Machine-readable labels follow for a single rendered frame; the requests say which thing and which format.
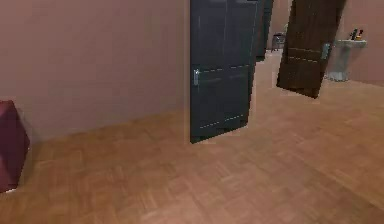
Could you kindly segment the dark brown room door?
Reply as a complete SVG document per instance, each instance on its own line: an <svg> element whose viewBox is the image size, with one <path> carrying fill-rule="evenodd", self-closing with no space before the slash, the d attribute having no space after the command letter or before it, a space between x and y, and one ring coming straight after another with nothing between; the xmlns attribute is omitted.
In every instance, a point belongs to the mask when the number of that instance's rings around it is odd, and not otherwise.
<svg viewBox="0 0 384 224"><path fill-rule="evenodd" d="M347 0L293 0L276 86L316 99ZM321 59L324 43L328 58Z"/></svg>

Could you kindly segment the dark grey room door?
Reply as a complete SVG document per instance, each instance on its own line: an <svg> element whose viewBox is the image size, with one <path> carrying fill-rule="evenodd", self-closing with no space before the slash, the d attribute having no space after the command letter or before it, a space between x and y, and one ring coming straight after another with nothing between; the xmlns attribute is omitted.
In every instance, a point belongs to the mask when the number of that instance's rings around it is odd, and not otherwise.
<svg viewBox="0 0 384 224"><path fill-rule="evenodd" d="M190 0L192 143L247 125L259 15L260 0Z"/></svg>

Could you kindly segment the dark grey door beyond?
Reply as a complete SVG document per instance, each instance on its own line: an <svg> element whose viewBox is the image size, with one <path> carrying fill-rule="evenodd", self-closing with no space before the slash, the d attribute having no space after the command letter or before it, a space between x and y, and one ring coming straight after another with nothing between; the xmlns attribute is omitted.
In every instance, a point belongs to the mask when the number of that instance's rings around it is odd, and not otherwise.
<svg viewBox="0 0 384 224"><path fill-rule="evenodd" d="M269 28L272 17L274 0L260 0L260 19L256 41L256 61L264 61L268 44Z"/></svg>

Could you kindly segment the grey stool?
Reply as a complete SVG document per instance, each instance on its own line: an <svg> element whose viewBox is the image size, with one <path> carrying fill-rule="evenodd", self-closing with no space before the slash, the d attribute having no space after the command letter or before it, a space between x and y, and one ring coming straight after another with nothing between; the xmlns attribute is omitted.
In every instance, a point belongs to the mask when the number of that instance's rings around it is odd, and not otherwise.
<svg viewBox="0 0 384 224"><path fill-rule="evenodd" d="M279 50L282 49L285 44L286 35L283 32L275 33L272 37L271 50Z"/></svg>

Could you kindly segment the white pedestal sink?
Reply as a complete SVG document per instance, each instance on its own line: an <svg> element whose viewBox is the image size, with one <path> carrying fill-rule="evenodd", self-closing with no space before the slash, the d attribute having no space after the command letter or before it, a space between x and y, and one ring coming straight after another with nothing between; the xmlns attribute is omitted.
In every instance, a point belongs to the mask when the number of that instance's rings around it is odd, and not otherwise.
<svg viewBox="0 0 384 224"><path fill-rule="evenodd" d="M366 40L337 40L334 47L337 49L334 64L326 73L326 78L335 82L345 82L348 80L348 61L353 49L364 48Z"/></svg>

